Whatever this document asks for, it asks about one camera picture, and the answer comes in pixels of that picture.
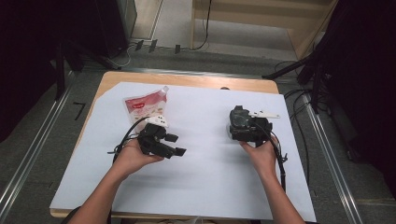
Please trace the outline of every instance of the gray floor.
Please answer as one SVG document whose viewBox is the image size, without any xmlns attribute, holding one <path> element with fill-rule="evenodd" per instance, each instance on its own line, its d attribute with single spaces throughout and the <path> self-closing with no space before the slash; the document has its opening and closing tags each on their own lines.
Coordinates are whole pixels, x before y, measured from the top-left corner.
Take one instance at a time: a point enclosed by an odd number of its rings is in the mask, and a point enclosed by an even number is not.
<svg viewBox="0 0 396 224">
<path fill-rule="evenodd" d="M 157 45 L 182 48 L 191 43 L 192 1 L 166 0 L 158 19 L 153 39 Z M 206 20 L 195 20 L 194 46 L 205 41 Z M 224 21 L 210 21 L 208 38 L 201 51 L 242 55 L 282 61 L 297 57 L 286 29 Z"/>
<path fill-rule="evenodd" d="M 199 71 L 234 74 L 238 77 L 258 78 L 270 74 L 280 61 L 264 60 L 256 57 L 232 56 L 207 52 L 183 51 L 175 55 L 171 49 L 156 49 L 148 53 L 146 49 L 133 51 L 132 61 L 125 67 L 128 71 L 136 67 L 168 69 L 177 71 Z M 92 103 L 97 86 L 106 69 L 95 62 L 86 62 L 82 73 L 76 74 L 75 82 L 64 104 L 64 108 L 54 124 L 45 145 L 41 149 L 35 165 L 26 179 L 21 192 L 13 203 L 5 223 L 60 223 L 59 218 L 50 216 L 49 206 L 62 179 L 65 167 L 75 146 L 83 121 Z M 278 79 L 281 93 L 299 89 L 296 75 L 290 73 Z M 31 112 L 21 121 L 14 133 L 0 144 L 0 183 L 2 188 L 12 177 L 33 141 L 42 121 L 53 104 L 55 88 L 51 88 Z M 292 114 L 294 99 L 288 99 L 288 109 Z M 74 102 L 86 103 L 79 119 L 75 120 L 80 107 Z M 382 175 L 369 164 L 356 164 L 347 159 L 345 145 L 334 128 L 331 118 L 321 113 L 323 125 L 332 143 L 334 154 L 345 175 L 365 223 L 394 223 L 396 203 L 384 184 Z M 308 142 L 310 182 L 312 202 L 318 222 L 348 223 L 345 208 L 329 168 L 320 149 L 311 121 L 304 111 L 298 117 Z M 306 170 L 305 151 L 302 137 L 293 126 L 300 151 L 302 164 Z"/>
</svg>

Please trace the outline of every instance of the snack bag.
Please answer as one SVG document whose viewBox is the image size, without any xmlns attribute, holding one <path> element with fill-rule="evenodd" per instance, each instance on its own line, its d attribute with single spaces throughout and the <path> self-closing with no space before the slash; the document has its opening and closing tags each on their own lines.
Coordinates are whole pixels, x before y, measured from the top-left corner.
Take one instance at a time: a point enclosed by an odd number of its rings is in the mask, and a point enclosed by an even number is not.
<svg viewBox="0 0 396 224">
<path fill-rule="evenodd" d="M 162 115 L 165 110 L 166 93 L 168 90 L 169 88 L 164 86 L 159 91 L 155 91 L 144 96 L 124 98 L 123 102 L 125 103 L 131 125 L 134 125 L 135 122 L 143 117 Z M 145 121 L 140 122 L 135 127 L 135 132 L 139 133 L 142 131 L 146 124 L 147 123 Z"/>
</svg>

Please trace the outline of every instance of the hand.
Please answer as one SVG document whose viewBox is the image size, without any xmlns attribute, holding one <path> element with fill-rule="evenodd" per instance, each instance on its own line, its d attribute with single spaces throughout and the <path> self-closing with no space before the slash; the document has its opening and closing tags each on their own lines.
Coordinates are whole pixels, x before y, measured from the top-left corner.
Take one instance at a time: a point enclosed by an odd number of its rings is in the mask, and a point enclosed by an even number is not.
<svg viewBox="0 0 396 224">
<path fill-rule="evenodd" d="M 239 144 L 247 152 L 260 175 L 264 175 L 264 177 L 276 176 L 276 155 L 270 141 L 266 141 L 259 147 L 252 147 L 246 142 L 239 142 Z"/>
<path fill-rule="evenodd" d="M 116 169 L 123 179 L 125 179 L 128 175 L 140 170 L 143 166 L 162 160 L 163 157 L 143 154 L 138 141 L 133 139 L 124 146 L 111 169 Z"/>
</svg>

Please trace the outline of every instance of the table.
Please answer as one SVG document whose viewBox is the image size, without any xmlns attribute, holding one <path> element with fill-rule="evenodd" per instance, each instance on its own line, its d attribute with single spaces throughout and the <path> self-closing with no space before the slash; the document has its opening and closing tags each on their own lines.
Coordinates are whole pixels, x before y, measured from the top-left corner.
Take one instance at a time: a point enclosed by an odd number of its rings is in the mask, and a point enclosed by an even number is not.
<svg viewBox="0 0 396 224">
<path fill-rule="evenodd" d="M 105 91 L 112 89 L 118 83 L 122 81 L 129 81 L 134 83 L 150 83 L 150 84 L 165 84 L 165 85 L 178 85 L 188 87 L 207 87 L 219 89 L 221 87 L 227 87 L 232 90 L 240 91 L 267 91 L 270 93 L 278 93 L 277 87 L 274 81 L 269 80 L 257 80 L 257 79 L 241 79 L 241 78 L 229 78 L 229 77 L 204 77 L 204 76 L 181 76 L 181 75 L 161 75 L 161 74 L 137 74 L 137 73 L 122 73 L 122 72 L 108 72 L 104 75 L 104 78 L 98 88 L 98 92 L 95 95 L 94 101 L 97 102 L 100 96 Z M 87 121 L 84 125 L 83 131 L 80 137 L 86 129 Z M 55 217 L 65 217 L 70 210 L 65 209 L 51 209 L 51 214 Z M 135 214 L 119 213 L 118 217 L 158 217 L 153 215 L 138 216 Z"/>
<path fill-rule="evenodd" d="M 302 59 L 326 30 L 336 3 L 337 0 L 216 0 L 212 2 L 210 20 L 286 28 L 297 58 Z M 192 49 L 195 19 L 205 20 L 208 8 L 208 0 L 192 1 Z"/>
</svg>

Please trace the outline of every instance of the floor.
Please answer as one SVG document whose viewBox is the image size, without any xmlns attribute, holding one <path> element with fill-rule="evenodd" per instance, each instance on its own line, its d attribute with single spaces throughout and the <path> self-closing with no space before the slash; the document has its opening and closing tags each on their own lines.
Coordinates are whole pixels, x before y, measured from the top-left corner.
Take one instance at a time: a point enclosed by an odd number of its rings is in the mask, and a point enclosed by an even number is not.
<svg viewBox="0 0 396 224">
<path fill-rule="evenodd" d="M 190 39 L 190 21 L 187 19 L 188 10 L 177 10 L 175 5 L 188 9 L 183 0 L 163 1 L 159 13 L 156 29 L 152 32 L 151 39 L 158 39 L 158 48 L 154 52 L 149 52 L 148 47 L 139 51 L 129 50 L 123 52 L 120 57 L 114 59 L 116 63 L 124 63 L 122 70 L 135 71 L 155 71 L 150 69 L 161 69 L 170 71 L 188 71 L 197 73 L 210 73 L 214 76 L 232 76 L 245 78 L 261 78 L 261 75 L 268 75 L 275 70 L 281 69 L 289 63 L 295 61 L 292 55 L 293 49 L 288 42 L 288 37 L 280 29 L 269 27 L 237 27 L 234 24 L 209 24 L 209 38 L 207 49 L 200 51 L 182 51 L 174 53 L 174 45 L 188 45 Z M 186 14 L 186 18 L 178 18 L 180 21 L 178 28 L 173 17 L 169 14 L 179 12 Z M 196 22 L 197 32 L 201 21 Z M 231 38 L 228 45 L 216 44 L 216 33 L 236 32 L 234 29 L 247 29 L 246 32 L 265 33 L 266 41 L 253 47 L 253 42 L 238 43 L 238 40 L 246 38 L 239 36 Z M 55 120 L 49 126 L 48 133 L 43 139 L 43 143 L 33 146 L 36 134 L 40 132 L 40 127 L 46 121 L 49 111 L 56 106 L 53 102 L 55 87 L 46 92 L 37 105 L 32 108 L 29 114 L 20 122 L 13 134 L 4 142 L 0 143 L 0 190 L 7 187 L 7 183 L 17 172 L 18 167 L 26 154 L 35 155 L 34 163 L 31 164 L 30 172 L 24 180 L 23 185 L 17 191 L 18 196 L 11 202 L 9 211 L 5 217 L 0 216 L 0 223 L 60 223 L 59 218 L 50 216 L 49 205 L 56 189 L 62 179 L 64 169 L 67 166 L 84 119 L 88 114 L 88 108 L 92 105 L 92 98 L 95 95 L 97 86 L 100 83 L 103 73 L 106 71 L 100 64 L 85 59 L 85 67 L 81 73 L 72 73 L 68 76 L 70 80 L 69 92 L 62 102 L 61 110 L 55 113 Z M 276 80 L 279 92 L 285 94 L 292 90 L 300 89 L 296 82 L 296 74 L 291 72 Z M 290 114 L 293 114 L 294 102 L 297 106 L 303 104 L 303 100 L 297 100 L 297 95 L 293 95 L 287 100 Z M 78 117 L 81 105 L 84 103 L 85 109 Z M 327 113 L 318 115 L 320 124 L 325 130 L 333 157 L 336 159 L 342 177 L 347 184 L 347 189 L 353 196 L 353 202 L 359 211 L 360 219 L 349 217 L 347 206 L 340 195 L 342 189 L 335 184 L 336 178 L 329 166 L 328 157 L 325 155 L 318 139 L 318 132 L 313 125 L 312 118 L 308 110 L 299 114 L 298 119 L 302 124 L 307 150 L 304 149 L 304 140 L 295 121 L 293 130 L 305 175 L 309 179 L 308 186 L 311 190 L 311 199 L 319 223 L 395 223 L 396 203 L 391 197 L 382 175 L 370 164 L 351 162 L 345 151 L 345 144 L 332 123 L 332 118 Z"/>
<path fill-rule="evenodd" d="M 137 13 L 132 39 L 151 40 L 160 16 L 163 0 L 135 0 Z"/>
</svg>

